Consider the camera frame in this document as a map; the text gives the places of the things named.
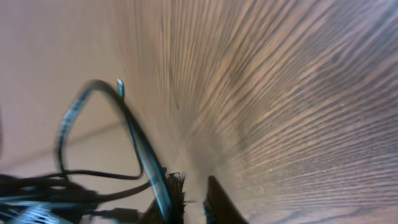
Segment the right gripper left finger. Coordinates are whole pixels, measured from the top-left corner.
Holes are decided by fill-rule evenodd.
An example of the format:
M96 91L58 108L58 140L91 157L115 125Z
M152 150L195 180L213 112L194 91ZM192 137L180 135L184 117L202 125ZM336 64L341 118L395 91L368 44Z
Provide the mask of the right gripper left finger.
M156 196L149 208L140 216L139 224L184 224L185 174L174 172L165 176L167 191Z

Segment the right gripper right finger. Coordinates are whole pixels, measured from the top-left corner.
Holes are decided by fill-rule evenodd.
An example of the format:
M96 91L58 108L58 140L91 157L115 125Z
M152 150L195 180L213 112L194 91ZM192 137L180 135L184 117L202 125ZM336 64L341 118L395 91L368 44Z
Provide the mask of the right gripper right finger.
M208 177L208 190L203 208L206 224L248 224L213 175Z

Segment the black USB cable silver plug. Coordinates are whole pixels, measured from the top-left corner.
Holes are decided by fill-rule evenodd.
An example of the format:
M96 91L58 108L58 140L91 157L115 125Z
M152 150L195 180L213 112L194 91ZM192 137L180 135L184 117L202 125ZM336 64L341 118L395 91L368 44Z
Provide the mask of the black USB cable silver plug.
M139 162L140 173L149 178L147 183L122 192L100 195L69 179L70 175L92 175L121 180L140 179L139 175L117 175L65 168L63 157L65 141L75 118L92 91L100 91L108 95L124 116L127 132ZM59 169L59 172L55 174L23 179L8 175L1 176L1 215L7 217L9 223L77 222L83 216L92 214L102 203L133 196L149 187L152 188L155 197L167 191L166 186L160 189L165 182L162 166L147 136L124 102L122 81L118 82L116 90L102 80L92 80L83 87L62 118L58 129L55 155Z

